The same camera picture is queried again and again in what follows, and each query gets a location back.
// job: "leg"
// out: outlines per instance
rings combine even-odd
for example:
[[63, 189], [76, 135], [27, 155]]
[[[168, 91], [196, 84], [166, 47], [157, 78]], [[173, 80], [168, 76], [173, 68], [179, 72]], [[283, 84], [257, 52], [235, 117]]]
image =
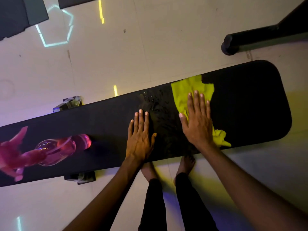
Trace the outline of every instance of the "leg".
[[145, 197], [143, 214], [138, 231], [167, 231], [166, 207], [163, 198], [163, 188], [152, 163], [145, 163], [142, 174], [149, 182]]
[[193, 156], [183, 156], [175, 177], [176, 194], [185, 230], [218, 230], [210, 212], [188, 179], [195, 162]]

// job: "forearm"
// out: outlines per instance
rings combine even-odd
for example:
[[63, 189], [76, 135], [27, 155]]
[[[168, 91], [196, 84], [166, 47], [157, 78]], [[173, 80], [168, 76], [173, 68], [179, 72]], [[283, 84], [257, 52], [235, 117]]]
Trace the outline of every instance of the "forearm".
[[128, 157], [96, 198], [63, 231], [96, 231], [110, 228], [141, 162]]
[[215, 146], [199, 149], [236, 206], [257, 230], [307, 230], [307, 216], [254, 179]]

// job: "black pants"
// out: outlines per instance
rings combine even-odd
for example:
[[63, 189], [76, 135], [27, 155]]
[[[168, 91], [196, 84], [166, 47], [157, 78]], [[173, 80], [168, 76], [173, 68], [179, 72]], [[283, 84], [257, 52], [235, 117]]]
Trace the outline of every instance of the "black pants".
[[[203, 204], [198, 192], [191, 185], [187, 174], [180, 173], [177, 175], [175, 187], [185, 230], [217, 231], [215, 221]], [[151, 179], [149, 182], [138, 230], [167, 230], [166, 207], [162, 186], [158, 179]]]

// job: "white floor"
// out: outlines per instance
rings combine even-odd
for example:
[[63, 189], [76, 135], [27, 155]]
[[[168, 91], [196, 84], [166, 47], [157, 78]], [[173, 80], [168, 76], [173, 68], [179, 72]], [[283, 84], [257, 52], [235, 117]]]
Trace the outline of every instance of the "white floor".
[[[308, 212], [308, 42], [233, 56], [220, 50], [226, 34], [275, 24], [302, 1], [101, 0], [102, 24], [98, 0], [69, 7], [66, 13], [56, 7], [57, 0], [44, 0], [47, 9], [53, 7], [50, 19], [39, 24], [45, 46], [69, 36], [68, 43], [44, 47], [35, 26], [0, 42], [0, 126], [51, 113], [66, 97], [81, 95], [85, 103], [113, 97], [114, 85], [120, 95], [268, 60], [281, 74], [292, 112], [291, 131], [278, 141], [224, 152]], [[168, 230], [184, 231], [172, 184], [179, 160], [154, 164], [164, 184]], [[96, 182], [84, 185], [59, 177], [0, 188], [0, 230], [62, 230], [116, 171], [99, 171]], [[220, 230], [252, 230], [200, 155], [191, 178]], [[147, 186], [139, 173], [112, 230], [137, 230]]]

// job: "microfiber towel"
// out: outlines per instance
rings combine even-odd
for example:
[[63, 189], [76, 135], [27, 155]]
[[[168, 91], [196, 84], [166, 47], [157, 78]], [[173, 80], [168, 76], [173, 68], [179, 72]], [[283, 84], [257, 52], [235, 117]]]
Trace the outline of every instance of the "microfiber towel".
[[[214, 84], [204, 84], [201, 81], [201, 75], [189, 77], [171, 84], [174, 102], [179, 113], [183, 113], [188, 120], [187, 100], [188, 93], [194, 96], [194, 91], [204, 94], [205, 100], [211, 100], [214, 93]], [[217, 146], [231, 147], [231, 144], [225, 141], [226, 132], [223, 130], [215, 130], [213, 127], [213, 141]]]

